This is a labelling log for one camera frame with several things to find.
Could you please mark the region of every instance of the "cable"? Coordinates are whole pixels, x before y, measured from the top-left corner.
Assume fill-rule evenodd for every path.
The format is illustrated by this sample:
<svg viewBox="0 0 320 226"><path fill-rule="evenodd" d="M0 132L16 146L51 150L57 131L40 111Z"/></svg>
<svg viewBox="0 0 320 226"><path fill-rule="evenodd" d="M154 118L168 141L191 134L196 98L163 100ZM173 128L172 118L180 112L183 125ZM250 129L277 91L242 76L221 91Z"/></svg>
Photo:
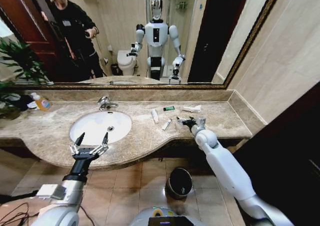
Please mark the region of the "cable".
<svg viewBox="0 0 320 226"><path fill-rule="evenodd" d="M22 205L26 205L27 206L27 209L26 209L26 212L18 212L15 216L11 217L10 219L6 220L6 221L3 221L1 222L3 219L5 219L8 215L10 215L12 212L14 212L15 210L17 210L19 207L21 207ZM16 222L16 221L20 221L20 223L18 224L19 226L22 226L24 225L26 222L27 222L27 225L29 225L29 218L31 217L35 217L35 216L38 216L39 213L35 213L34 215L29 215L29 204L27 202L24 202L22 204L20 204L18 207L14 208L13 210L11 210L9 213L7 213L4 217L2 217L0 219L0 223L1 223L1 226L4 226L4 225L7 225L9 223L13 223L13 222Z"/></svg>
<svg viewBox="0 0 320 226"><path fill-rule="evenodd" d="M5 216L3 216L1 219L0 219L0 222L2 221L2 220L4 220L4 218L5 217L7 217L10 213L12 213L12 212L14 212L16 209L18 209L19 207L21 207L22 205L26 205L26 212L25 212L25 214L27 214L28 212L29 212L29 204L27 203L27 202L24 202L24 203L22 203L22 204L20 204L18 207L16 207L16 208L14 208L13 210L11 210L10 212L8 212Z"/></svg>
<svg viewBox="0 0 320 226"><path fill-rule="evenodd" d="M80 208L84 211L85 215L86 215L87 218L91 221L92 225L93 225L93 226L96 226L95 223L94 223L94 221L92 220L92 218L90 218L89 215L87 214L87 212L85 211L84 207L82 207L82 206L80 205Z"/></svg>

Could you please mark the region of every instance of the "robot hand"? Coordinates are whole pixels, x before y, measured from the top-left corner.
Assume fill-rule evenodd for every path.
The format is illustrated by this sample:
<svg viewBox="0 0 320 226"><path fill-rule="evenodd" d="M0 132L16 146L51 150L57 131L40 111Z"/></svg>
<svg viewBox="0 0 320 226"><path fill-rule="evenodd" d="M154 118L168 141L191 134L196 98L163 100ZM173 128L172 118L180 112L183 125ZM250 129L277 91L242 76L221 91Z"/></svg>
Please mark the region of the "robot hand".
<svg viewBox="0 0 320 226"><path fill-rule="evenodd" d="M180 68L182 62L184 62L185 59L186 59L185 55L178 55L174 59L174 61L172 63L173 75L169 76L169 84L170 84L171 79L179 80L179 84L181 84L181 77L178 74L179 74L179 68Z"/></svg>
<svg viewBox="0 0 320 226"><path fill-rule="evenodd" d="M131 44L131 51L126 56L138 56L138 52L141 50L142 46L139 43L132 43Z"/></svg>

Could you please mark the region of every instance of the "man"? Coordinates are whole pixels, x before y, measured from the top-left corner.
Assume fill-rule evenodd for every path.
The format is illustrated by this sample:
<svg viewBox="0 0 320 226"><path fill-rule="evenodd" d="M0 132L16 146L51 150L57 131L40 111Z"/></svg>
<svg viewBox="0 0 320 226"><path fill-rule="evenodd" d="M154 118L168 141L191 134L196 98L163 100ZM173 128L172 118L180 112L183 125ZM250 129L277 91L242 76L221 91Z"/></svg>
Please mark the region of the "man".
<svg viewBox="0 0 320 226"><path fill-rule="evenodd" d="M90 17L78 5L68 0L53 0L51 12L65 37L70 55L81 70L80 80L89 79L93 70L96 78L103 76L99 57L91 39L99 30Z"/></svg>

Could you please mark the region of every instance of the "white sink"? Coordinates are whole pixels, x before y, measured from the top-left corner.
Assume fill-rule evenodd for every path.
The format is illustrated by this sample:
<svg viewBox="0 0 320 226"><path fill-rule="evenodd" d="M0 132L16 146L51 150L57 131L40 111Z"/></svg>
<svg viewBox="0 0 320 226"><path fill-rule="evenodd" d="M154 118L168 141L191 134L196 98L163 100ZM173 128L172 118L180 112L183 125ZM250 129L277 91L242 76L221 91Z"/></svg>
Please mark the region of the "white sink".
<svg viewBox="0 0 320 226"><path fill-rule="evenodd" d="M100 145L108 132L108 143L124 138L131 130L131 119L121 112L94 112L78 119L70 129L73 142L84 132L82 145Z"/></svg>

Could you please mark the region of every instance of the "green toothpaste tube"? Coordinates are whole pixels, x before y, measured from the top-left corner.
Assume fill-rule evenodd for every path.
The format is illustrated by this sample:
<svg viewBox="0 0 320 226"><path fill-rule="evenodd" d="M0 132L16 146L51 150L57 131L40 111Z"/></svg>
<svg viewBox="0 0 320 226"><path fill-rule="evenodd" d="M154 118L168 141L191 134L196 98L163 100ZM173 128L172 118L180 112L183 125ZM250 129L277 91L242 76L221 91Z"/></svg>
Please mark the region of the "green toothpaste tube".
<svg viewBox="0 0 320 226"><path fill-rule="evenodd" d="M163 110L164 111L170 111L170 110L174 110L175 107L174 106L171 106L171 107L164 107Z"/></svg>

